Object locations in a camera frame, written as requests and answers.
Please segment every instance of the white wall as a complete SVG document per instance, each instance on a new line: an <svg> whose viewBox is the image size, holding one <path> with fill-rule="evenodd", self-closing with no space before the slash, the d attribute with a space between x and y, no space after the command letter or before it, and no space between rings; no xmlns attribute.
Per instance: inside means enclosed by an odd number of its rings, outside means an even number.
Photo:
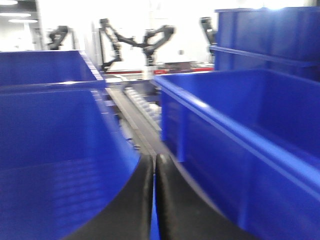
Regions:
<svg viewBox="0 0 320 240"><path fill-rule="evenodd" d="M285 3L286 6L311 6L314 0L37 0L44 31L67 25L74 29L80 49L85 50L96 65L101 65L98 29L99 19L108 18L111 25L124 37L135 36L141 42L145 29L157 29L164 24L176 27L171 40L158 49L157 62L208 61L208 42L200 26L201 17L212 17L217 28L215 9L260 8ZM65 41L63 48L71 49ZM122 43L123 61L112 66L113 70L141 69L145 57L139 48ZM112 59L111 44L106 41L106 61Z"/></svg>
<svg viewBox="0 0 320 240"><path fill-rule="evenodd" d="M0 51L35 50L29 24L12 23L8 19L0 18Z"/></svg>

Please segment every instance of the blue bin rim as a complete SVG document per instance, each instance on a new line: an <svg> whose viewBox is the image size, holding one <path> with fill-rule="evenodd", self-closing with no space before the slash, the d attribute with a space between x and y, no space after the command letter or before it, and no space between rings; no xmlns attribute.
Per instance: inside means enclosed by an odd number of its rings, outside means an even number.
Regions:
<svg viewBox="0 0 320 240"><path fill-rule="evenodd" d="M289 65L289 66L296 66L296 67L300 67L300 68L320 66L320 61L292 60L292 59L278 57L278 56L270 56L270 55L265 55L265 54L261 54L261 53L237 50L237 49L233 49L233 48L221 47L221 46L216 46L216 45L210 46L210 50L229 53L229 54L237 54L237 55L261 59L261 60L265 60L265 61L271 61L274 63L280 63L280 64L284 64L284 65Z"/></svg>
<svg viewBox="0 0 320 240"><path fill-rule="evenodd" d="M318 6L290 6L280 9L270 9L268 7L261 8L230 8L230 9L216 9L216 13L239 13L239 12L320 12L320 7Z"/></svg>
<svg viewBox="0 0 320 240"><path fill-rule="evenodd" d="M307 191L311 196L320 201L320 181L317 179L320 176L320 169L315 169L308 163L301 160L301 158L288 152L281 146L274 144L262 135L254 132L253 130L245 127L237 121L231 119L229 116L214 109L200 98L194 96L183 88L176 86L166 79L167 76L183 76L187 74L225 74L225 73L272 73L276 75L285 75L295 78L297 81L307 82L308 84L315 85L320 88L320 83L308 80L306 78L292 76L289 74L282 74L276 71L265 69L253 70L236 70L236 71L217 71L207 73L178 73L178 74L164 74L156 75L154 81L161 86L161 91L174 98L177 102L196 113L209 124L216 127L219 131L223 132L226 136L241 145L243 148L251 152L257 158L261 159L271 168L287 177L290 181L294 182Z"/></svg>
<svg viewBox="0 0 320 240"><path fill-rule="evenodd" d="M65 81L53 83L35 83L35 84L22 84L22 85L8 85L0 87L0 94L5 93L32 93L54 90L99 90L104 91L106 82L104 80L94 81Z"/></svg>
<svg viewBox="0 0 320 240"><path fill-rule="evenodd" d="M2 51L0 52L0 56L4 55L4 54L11 54L11 55L30 55L30 54L41 54L41 53L70 53L70 52L74 52L74 53L78 53L82 59L84 60L84 62L86 63L86 65L88 66L88 68L90 69L90 71L92 72L92 74L94 75L94 77L97 80L103 80L104 78L101 76L101 74L99 73L99 71L96 69L95 65L93 64L93 62L90 60L90 58L88 57L88 55L85 53L85 51L83 50L35 50L35 51Z"/></svg>

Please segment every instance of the blue bin wall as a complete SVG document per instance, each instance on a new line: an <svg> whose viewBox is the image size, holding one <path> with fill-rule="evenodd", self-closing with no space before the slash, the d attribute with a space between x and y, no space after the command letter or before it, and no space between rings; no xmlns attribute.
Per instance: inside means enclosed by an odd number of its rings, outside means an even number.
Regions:
<svg viewBox="0 0 320 240"><path fill-rule="evenodd" d="M266 70L155 81L163 140L229 219L261 239L320 238L320 84Z"/></svg>
<svg viewBox="0 0 320 240"><path fill-rule="evenodd" d="M217 45L292 60L320 60L320 7L221 9Z"/></svg>
<svg viewBox="0 0 320 240"><path fill-rule="evenodd" d="M0 52L0 86L96 81L91 68L79 51Z"/></svg>
<svg viewBox="0 0 320 240"><path fill-rule="evenodd" d="M97 91L0 94L0 116L0 239L66 236L139 160Z"/></svg>
<svg viewBox="0 0 320 240"><path fill-rule="evenodd" d="M320 80L320 7L221 9L215 69L264 68Z"/></svg>
<svg viewBox="0 0 320 240"><path fill-rule="evenodd" d="M264 57L259 58L249 53L224 52L215 46L211 48L216 50L215 58L217 60L215 61L215 70L217 71L268 69L320 81L320 64L317 63L307 62L306 66L303 66L303 62L287 64L285 60L267 60Z"/></svg>

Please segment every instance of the blue plastic bin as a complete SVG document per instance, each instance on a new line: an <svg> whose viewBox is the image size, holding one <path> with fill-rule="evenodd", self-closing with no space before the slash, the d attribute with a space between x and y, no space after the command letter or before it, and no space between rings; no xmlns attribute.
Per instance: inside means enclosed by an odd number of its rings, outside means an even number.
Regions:
<svg viewBox="0 0 320 240"><path fill-rule="evenodd" d="M265 68L320 79L320 7L216 12L216 70Z"/></svg>
<svg viewBox="0 0 320 240"><path fill-rule="evenodd" d="M111 202L139 160L98 91L0 94L0 133L2 240L68 235Z"/></svg>
<svg viewBox="0 0 320 240"><path fill-rule="evenodd" d="M162 139L231 221L263 240L320 239L319 83L258 69L155 81Z"/></svg>
<svg viewBox="0 0 320 240"><path fill-rule="evenodd" d="M27 91L46 88L103 89L104 79L89 58L80 51L0 52L0 91L14 92L17 86Z"/></svg>

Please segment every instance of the robotic arm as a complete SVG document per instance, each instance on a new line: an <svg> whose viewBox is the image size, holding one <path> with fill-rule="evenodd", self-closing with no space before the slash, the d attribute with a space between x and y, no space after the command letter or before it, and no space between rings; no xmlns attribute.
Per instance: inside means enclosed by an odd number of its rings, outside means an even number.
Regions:
<svg viewBox="0 0 320 240"><path fill-rule="evenodd" d="M103 31L107 38L110 40L111 44L112 44L112 49L114 52L114 59L112 59L111 61L108 62L104 62L104 52L102 50L102 44L101 44L101 52L102 52L102 69L104 71L108 70L110 68L110 66L115 63L115 62L121 62L122 58L121 58L121 53L120 53L120 49L121 49L121 45L120 42L122 43L126 43L126 44L130 44L133 47L137 46L137 43L134 41L134 38L126 38L122 35L120 35L109 23L109 20L107 18L104 19L100 19L100 24L101 24L101 28L100 28L100 42L102 43L102 39L101 39L101 32Z"/></svg>
<svg viewBox="0 0 320 240"><path fill-rule="evenodd" d="M49 38L51 39L51 43L49 43L50 50L59 50L60 46L62 45L62 41L68 34L68 26L58 26L56 30L53 30L49 34Z"/></svg>
<svg viewBox="0 0 320 240"><path fill-rule="evenodd" d="M211 18L210 17L202 17L200 18L200 23L203 28L204 34L206 35L206 38L209 41L210 45L216 45L216 34L217 31L213 30L212 24L211 24Z"/></svg>
<svg viewBox="0 0 320 240"><path fill-rule="evenodd" d="M149 44L149 39L154 37L158 33L163 33L163 38L161 38L159 41L157 41L155 44ZM143 43L138 44L137 47L143 48L143 53L146 56L146 66L153 66L154 65L154 58L153 54L155 51L160 48L163 44L169 41L171 38L172 34L175 33L175 27L174 26L169 26L169 25L164 25L160 27L157 30L147 30L144 38L143 38Z"/></svg>

